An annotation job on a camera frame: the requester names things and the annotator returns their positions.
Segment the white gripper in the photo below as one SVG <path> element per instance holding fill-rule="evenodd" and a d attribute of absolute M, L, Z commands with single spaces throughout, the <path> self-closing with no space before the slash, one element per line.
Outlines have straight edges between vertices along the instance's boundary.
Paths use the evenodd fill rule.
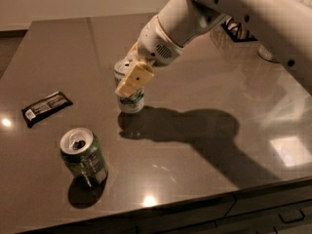
<path fill-rule="evenodd" d="M 175 44 L 163 30 L 157 16 L 143 28 L 126 54 L 126 59 L 137 59 L 137 53 L 141 58 L 154 60 L 155 66 L 170 65 L 182 54 L 183 49 Z M 129 71 L 120 81 L 115 93 L 122 98 L 129 98 L 143 88 L 154 77 L 151 65 L 144 61 L 133 61 L 129 65 Z"/>

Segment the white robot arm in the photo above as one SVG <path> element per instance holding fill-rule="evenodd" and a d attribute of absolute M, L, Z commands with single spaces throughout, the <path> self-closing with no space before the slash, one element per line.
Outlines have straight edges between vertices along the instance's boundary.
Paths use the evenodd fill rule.
<path fill-rule="evenodd" d="M 312 10 L 295 0 L 170 0 L 143 28 L 126 55 L 130 72 L 116 94 L 128 98 L 171 64 L 195 37 L 232 17 L 312 91 Z"/>

